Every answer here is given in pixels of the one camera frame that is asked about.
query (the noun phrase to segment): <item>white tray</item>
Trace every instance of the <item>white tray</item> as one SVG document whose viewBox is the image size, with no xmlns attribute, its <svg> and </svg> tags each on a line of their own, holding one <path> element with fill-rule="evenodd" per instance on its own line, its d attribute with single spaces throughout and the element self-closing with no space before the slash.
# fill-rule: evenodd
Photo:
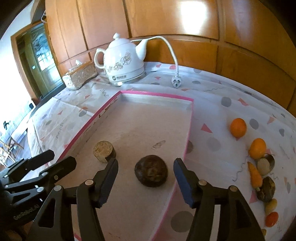
<svg viewBox="0 0 296 241">
<path fill-rule="evenodd" d="M 95 144 L 111 142 L 119 170 L 106 204 L 97 209 L 106 240 L 153 240 L 165 216 L 176 186 L 173 162 L 184 158 L 193 100 L 168 94 L 119 91 L 78 132 L 59 160 L 76 158 L 76 169 L 59 181 L 78 186 L 106 167 L 93 154 Z M 158 155 L 168 167 L 168 178 L 158 188 L 142 185 L 135 164 L 146 155 Z M 76 206 L 73 228 L 79 240 Z"/>
</svg>

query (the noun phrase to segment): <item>tissue box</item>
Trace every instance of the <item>tissue box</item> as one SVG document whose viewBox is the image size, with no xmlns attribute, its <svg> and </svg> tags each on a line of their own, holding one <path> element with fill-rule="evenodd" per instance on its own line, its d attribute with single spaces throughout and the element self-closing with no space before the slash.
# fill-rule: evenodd
<svg viewBox="0 0 296 241">
<path fill-rule="evenodd" d="M 69 90 L 78 90 L 88 80 L 95 78 L 98 72 L 92 61 L 81 63 L 77 61 L 77 66 L 69 69 L 62 77 Z"/>
</svg>

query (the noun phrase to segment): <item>kettle lid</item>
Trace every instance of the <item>kettle lid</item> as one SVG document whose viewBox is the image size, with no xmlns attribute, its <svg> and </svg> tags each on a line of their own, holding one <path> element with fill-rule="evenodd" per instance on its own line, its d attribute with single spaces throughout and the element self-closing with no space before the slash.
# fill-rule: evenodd
<svg viewBox="0 0 296 241">
<path fill-rule="evenodd" d="M 119 33 L 114 34 L 113 38 L 114 38 L 114 40 L 109 44 L 109 48 L 114 48 L 114 47 L 122 45 L 122 44 L 130 43 L 130 41 L 128 39 L 120 38 Z"/>
</svg>

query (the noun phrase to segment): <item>tablecloth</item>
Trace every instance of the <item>tablecloth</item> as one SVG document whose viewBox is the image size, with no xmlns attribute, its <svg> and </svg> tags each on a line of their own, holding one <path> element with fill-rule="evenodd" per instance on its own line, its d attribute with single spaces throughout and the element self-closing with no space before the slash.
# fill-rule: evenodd
<svg viewBox="0 0 296 241">
<path fill-rule="evenodd" d="M 198 69 L 180 66 L 182 84 L 175 89 L 171 84 L 175 68 L 175 65 L 147 62 L 146 77 L 133 84 L 113 87 L 104 74 L 99 74 L 77 91 L 62 90 L 29 120 L 28 141 L 32 156 L 51 149 L 55 158 L 46 166 L 54 164 L 81 127 L 119 90 L 193 98 L 190 142 L 184 160 L 187 168 L 213 186 L 237 186 L 260 227 L 266 228 L 264 205 L 252 190 L 247 167 L 248 161 L 255 163 L 248 156 L 250 144 L 255 138 L 264 139 L 266 152 L 275 158 L 275 168 L 269 176 L 276 185 L 274 198 L 278 206 L 275 211 L 279 213 L 277 224 L 266 228 L 266 240 L 279 240 L 296 214 L 295 118 L 259 92 Z M 234 118 L 242 118 L 247 123 L 247 133 L 240 139 L 234 138 L 228 130 Z M 46 166 L 31 171 L 27 178 L 37 176 Z M 185 204 L 177 188 L 156 240 L 186 240 L 193 216 L 194 210 Z M 215 237 L 218 218 L 215 214 L 211 240 Z"/>
</svg>

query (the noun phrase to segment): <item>metal screw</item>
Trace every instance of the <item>metal screw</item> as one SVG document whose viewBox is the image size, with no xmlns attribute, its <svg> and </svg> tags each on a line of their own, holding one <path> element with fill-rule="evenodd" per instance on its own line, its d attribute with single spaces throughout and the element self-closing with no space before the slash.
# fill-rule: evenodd
<svg viewBox="0 0 296 241">
<path fill-rule="evenodd" d="M 198 184 L 201 185 L 201 186 L 205 186 L 207 184 L 207 181 L 205 181 L 205 180 L 199 180 L 198 181 Z"/>
<path fill-rule="evenodd" d="M 60 186 L 60 185 L 57 185 L 57 186 L 54 187 L 54 190 L 57 191 L 57 192 L 58 192 L 59 190 L 61 190 L 61 189 L 62 189 L 62 186 Z"/>
<path fill-rule="evenodd" d="M 230 191 L 236 192 L 238 189 L 236 186 L 230 186 Z"/>
<path fill-rule="evenodd" d="M 44 187 L 37 188 L 37 192 L 43 192 L 43 190 L 44 190 Z"/>
<path fill-rule="evenodd" d="M 88 179 L 85 181 L 85 185 L 90 186 L 94 183 L 94 181 L 92 179 Z"/>
</svg>

